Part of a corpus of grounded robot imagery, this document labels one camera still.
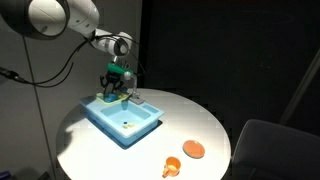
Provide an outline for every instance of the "orange plate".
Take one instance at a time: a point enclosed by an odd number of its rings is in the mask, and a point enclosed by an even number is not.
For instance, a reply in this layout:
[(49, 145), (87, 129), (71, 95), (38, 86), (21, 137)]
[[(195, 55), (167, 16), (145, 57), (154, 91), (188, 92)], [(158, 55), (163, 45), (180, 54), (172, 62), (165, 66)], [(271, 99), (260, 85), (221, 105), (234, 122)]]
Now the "orange plate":
[(202, 158), (205, 150), (202, 144), (194, 140), (188, 140), (183, 144), (183, 151), (192, 158)]

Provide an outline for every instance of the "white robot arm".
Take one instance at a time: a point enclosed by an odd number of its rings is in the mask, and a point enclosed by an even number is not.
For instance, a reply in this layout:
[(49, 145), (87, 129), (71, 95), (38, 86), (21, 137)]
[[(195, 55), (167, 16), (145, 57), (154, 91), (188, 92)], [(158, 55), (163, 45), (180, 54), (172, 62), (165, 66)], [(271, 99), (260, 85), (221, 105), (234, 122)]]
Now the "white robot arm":
[(91, 0), (1, 0), (0, 12), (13, 30), (30, 38), (55, 39), (69, 27), (96, 49), (117, 57), (127, 55), (132, 45), (126, 33), (113, 36), (97, 29), (99, 12)]

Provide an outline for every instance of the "orange cup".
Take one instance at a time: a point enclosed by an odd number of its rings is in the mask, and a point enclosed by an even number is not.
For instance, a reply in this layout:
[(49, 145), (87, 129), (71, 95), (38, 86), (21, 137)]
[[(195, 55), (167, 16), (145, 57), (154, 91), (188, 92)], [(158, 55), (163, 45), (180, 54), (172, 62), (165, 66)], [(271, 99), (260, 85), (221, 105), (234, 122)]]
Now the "orange cup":
[(177, 176), (180, 172), (181, 163), (176, 157), (168, 157), (166, 165), (164, 166), (162, 177)]

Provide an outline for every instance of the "toy sink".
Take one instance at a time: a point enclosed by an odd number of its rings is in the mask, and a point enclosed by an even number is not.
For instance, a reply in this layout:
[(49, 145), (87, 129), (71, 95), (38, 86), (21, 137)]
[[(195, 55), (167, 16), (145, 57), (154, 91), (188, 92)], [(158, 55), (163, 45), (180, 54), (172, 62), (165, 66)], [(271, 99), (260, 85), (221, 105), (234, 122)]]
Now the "toy sink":
[(130, 100), (106, 103), (90, 96), (80, 100), (87, 110), (87, 118), (94, 121), (115, 137), (121, 144), (129, 146), (147, 134), (158, 124), (164, 112), (147, 102), (135, 104)]

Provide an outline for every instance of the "table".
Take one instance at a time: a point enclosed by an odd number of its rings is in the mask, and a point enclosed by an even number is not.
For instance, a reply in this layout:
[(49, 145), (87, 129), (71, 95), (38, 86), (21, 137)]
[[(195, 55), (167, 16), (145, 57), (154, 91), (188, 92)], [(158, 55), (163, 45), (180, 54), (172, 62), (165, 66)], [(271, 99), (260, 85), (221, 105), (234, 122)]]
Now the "table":
[[(140, 98), (165, 111), (160, 117), (162, 125), (122, 149), (75, 110), (61, 123), (56, 141), (58, 161), (65, 173), (73, 180), (163, 180), (165, 161), (175, 156), (181, 161), (180, 173), (166, 179), (221, 179), (230, 162), (231, 148), (220, 122), (182, 96), (152, 89), (138, 92)], [(204, 157), (193, 159), (183, 152), (183, 143), (189, 139), (204, 146)]]

